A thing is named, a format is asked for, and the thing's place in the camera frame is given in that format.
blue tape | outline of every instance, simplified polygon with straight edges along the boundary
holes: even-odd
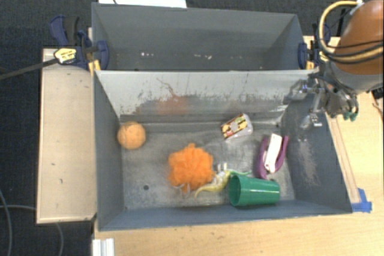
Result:
[[[361,202],[351,204],[353,212],[367,212],[371,213],[372,211],[372,202],[367,201],[365,192],[363,189],[358,188]]]

clamp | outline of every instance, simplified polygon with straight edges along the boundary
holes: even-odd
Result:
[[[60,47],[54,53],[55,58],[62,65],[74,65],[84,70],[94,60],[100,61],[100,67],[105,70],[109,61],[109,49],[106,41],[97,41],[92,46],[92,41],[83,30],[77,31],[79,18],[76,16],[65,17],[58,15],[49,22],[52,37]]]

purple object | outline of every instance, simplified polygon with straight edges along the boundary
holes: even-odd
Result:
[[[284,163],[284,157],[286,156],[286,150],[288,145],[288,136],[283,137],[283,141],[281,142],[281,147],[279,154],[276,159],[275,163],[275,169],[276,171],[279,171],[281,166]],[[255,166],[254,166],[254,175],[256,178],[260,179],[267,179],[266,176],[268,174],[265,166],[264,166],[264,156],[266,153],[266,148],[268,147],[269,138],[265,137],[262,140],[262,143],[260,145],[259,154],[255,159]]]

orange sponge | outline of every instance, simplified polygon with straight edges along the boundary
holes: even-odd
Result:
[[[126,149],[138,149],[145,142],[145,130],[137,122],[126,122],[120,126],[118,141]]]
[[[184,186],[183,192],[196,190],[208,182],[211,182],[214,176],[212,170],[213,157],[202,148],[196,148],[194,143],[178,152],[171,153],[168,157],[168,163],[171,171],[168,180],[172,186]]]

orange ball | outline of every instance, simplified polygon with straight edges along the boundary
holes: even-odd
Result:
[[[145,140],[145,129],[137,122],[124,123],[118,131],[118,141],[126,149],[138,149]]]

